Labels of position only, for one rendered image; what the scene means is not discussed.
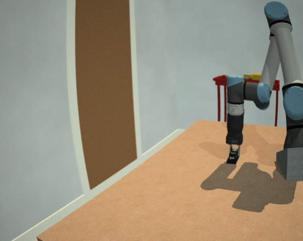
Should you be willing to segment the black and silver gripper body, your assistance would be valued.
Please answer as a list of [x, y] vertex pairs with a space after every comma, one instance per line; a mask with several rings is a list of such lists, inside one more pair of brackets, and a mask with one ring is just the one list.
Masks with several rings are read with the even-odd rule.
[[243, 143], [244, 104], [227, 103], [227, 136], [226, 144], [241, 145]]

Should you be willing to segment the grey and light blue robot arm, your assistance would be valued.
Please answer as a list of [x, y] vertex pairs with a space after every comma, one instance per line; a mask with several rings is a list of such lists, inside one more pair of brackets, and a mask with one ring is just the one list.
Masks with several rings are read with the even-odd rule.
[[283, 106], [286, 112], [286, 138], [283, 150], [303, 147], [303, 82], [293, 43], [292, 24], [287, 7], [279, 1], [265, 5], [270, 29], [270, 45], [259, 83], [246, 82], [242, 76], [227, 77], [227, 103], [253, 101], [257, 108], [269, 107], [270, 96], [281, 62], [284, 85]]

